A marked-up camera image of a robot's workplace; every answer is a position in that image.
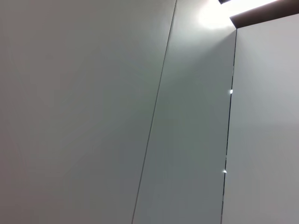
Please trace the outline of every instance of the gray panel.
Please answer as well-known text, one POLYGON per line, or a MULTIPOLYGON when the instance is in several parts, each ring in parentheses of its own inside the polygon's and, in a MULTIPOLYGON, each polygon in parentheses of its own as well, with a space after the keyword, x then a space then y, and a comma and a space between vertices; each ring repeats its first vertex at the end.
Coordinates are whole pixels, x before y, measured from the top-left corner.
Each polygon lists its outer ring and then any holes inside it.
POLYGON ((0 3, 0 223, 128 224, 174 0, 0 3))
POLYGON ((298 24, 238 30, 223 224, 299 223, 298 24))
POLYGON ((221 220, 235 28, 205 27, 207 3, 177 2, 135 224, 221 220))

